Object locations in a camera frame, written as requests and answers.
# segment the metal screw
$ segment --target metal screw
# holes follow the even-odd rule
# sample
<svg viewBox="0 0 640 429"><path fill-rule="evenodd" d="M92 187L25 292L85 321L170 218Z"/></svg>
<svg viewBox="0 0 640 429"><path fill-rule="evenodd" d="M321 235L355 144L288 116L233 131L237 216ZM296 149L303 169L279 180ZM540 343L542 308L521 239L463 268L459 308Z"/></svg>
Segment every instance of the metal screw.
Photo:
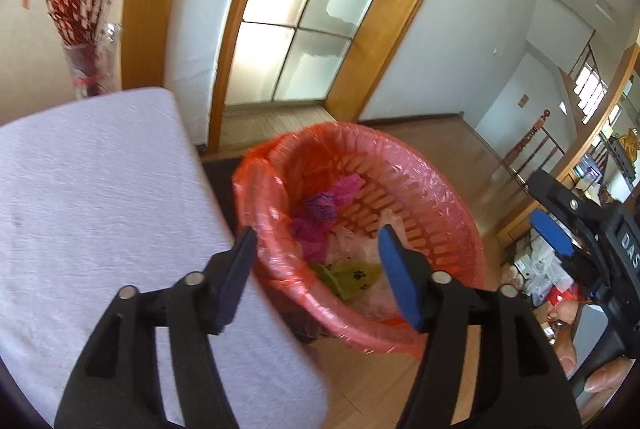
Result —
<svg viewBox="0 0 640 429"><path fill-rule="evenodd" d="M518 296L518 289L510 284L502 285L500 292L502 292L502 295L511 299Z"/></svg>
<svg viewBox="0 0 640 429"><path fill-rule="evenodd" d="M200 284L204 281L202 272L191 272L184 277L184 282L190 286Z"/></svg>
<svg viewBox="0 0 640 429"><path fill-rule="evenodd" d="M442 270L438 270L431 274L431 279L438 284L449 284L451 282L451 275Z"/></svg>
<svg viewBox="0 0 640 429"><path fill-rule="evenodd" d="M120 299L131 299L137 293L138 289L135 286L128 284L118 291L118 297Z"/></svg>

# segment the vase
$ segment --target vase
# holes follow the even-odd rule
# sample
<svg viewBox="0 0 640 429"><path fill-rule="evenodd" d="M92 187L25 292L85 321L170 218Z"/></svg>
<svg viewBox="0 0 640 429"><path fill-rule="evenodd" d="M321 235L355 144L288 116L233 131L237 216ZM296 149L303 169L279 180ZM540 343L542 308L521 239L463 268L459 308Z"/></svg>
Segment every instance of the vase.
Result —
<svg viewBox="0 0 640 429"><path fill-rule="evenodd" d="M97 42L64 45L77 99L114 91L120 32L120 25L109 22L98 34Z"/></svg>

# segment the finger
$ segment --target finger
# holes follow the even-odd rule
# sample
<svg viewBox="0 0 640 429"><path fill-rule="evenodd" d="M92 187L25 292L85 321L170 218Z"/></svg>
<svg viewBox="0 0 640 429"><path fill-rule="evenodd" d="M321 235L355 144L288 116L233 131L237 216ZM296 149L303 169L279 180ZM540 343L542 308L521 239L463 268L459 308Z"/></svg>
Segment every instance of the finger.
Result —
<svg viewBox="0 0 640 429"><path fill-rule="evenodd" d="M580 307L580 301L575 299L567 299L566 301L560 301L556 305L556 312L558 318L565 323L574 324L575 316L578 314L578 308Z"/></svg>
<svg viewBox="0 0 640 429"><path fill-rule="evenodd" d="M615 389L607 389L593 395L580 409L580 420L582 425L590 422L602 409L607 400L615 393Z"/></svg>
<svg viewBox="0 0 640 429"><path fill-rule="evenodd" d="M571 338L571 327L565 326L560 330L554 344L554 351L558 356L562 370L566 376L569 376L575 369L575 348Z"/></svg>
<svg viewBox="0 0 640 429"><path fill-rule="evenodd" d="M584 390L587 393L597 393L616 389L626 379L632 365L633 362L627 357L618 357L608 362L587 379Z"/></svg>

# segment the floor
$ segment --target floor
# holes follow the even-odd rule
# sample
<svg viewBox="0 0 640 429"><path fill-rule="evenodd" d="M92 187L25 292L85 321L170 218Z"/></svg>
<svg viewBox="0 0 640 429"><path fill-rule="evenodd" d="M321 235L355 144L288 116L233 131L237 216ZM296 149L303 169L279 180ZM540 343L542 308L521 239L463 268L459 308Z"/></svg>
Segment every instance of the floor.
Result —
<svg viewBox="0 0 640 429"><path fill-rule="evenodd" d="M524 197L510 183L497 156L460 119L430 119L379 126L420 151L446 176L469 205L484 242L485 283L495 288L505 256L494 231L510 207ZM465 368L452 423L468 418L478 366L480 333L470 328ZM336 339L314 343L333 392L322 429L393 429L412 388L418 362L408 355L365 355Z"/></svg>
<svg viewBox="0 0 640 429"><path fill-rule="evenodd" d="M327 120L334 120L334 117L320 105L225 112L220 131L220 152L236 153L283 133Z"/></svg>

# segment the red plastic basket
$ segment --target red plastic basket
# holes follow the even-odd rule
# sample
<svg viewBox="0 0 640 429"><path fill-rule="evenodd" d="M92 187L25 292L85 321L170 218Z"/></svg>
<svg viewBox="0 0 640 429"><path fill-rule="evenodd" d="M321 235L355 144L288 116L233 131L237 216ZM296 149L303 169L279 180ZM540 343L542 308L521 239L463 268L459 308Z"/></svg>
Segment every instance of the red plastic basket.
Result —
<svg viewBox="0 0 640 429"><path fill-rule="evenodd" d="M342 303L309 269L290 234L290 213L354 172L366 184L340 210L340 225L374 237L380 213L389 208L434 268L482 287L482 244L462 199L418 152L365 126L325 122L251 150L234 174L239 222L258 233L258 260L268 275L263 283L284 292L333 335L364 351L420 355L423 335L367 319Z"/></svg>

